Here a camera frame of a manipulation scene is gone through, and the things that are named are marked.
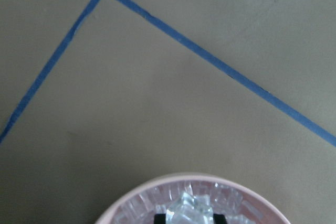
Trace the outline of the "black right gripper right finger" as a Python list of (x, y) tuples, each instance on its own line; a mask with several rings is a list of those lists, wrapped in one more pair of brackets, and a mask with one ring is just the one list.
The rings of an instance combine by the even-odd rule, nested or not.
[(214, 224), (227, 224), (225, 215), (223, 214), (213, 214)]

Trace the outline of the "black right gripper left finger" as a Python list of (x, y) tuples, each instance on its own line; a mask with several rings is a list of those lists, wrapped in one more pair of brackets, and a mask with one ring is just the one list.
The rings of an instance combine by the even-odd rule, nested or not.
[(166, 224), (166, 214), (155, 214), (154, 224)]

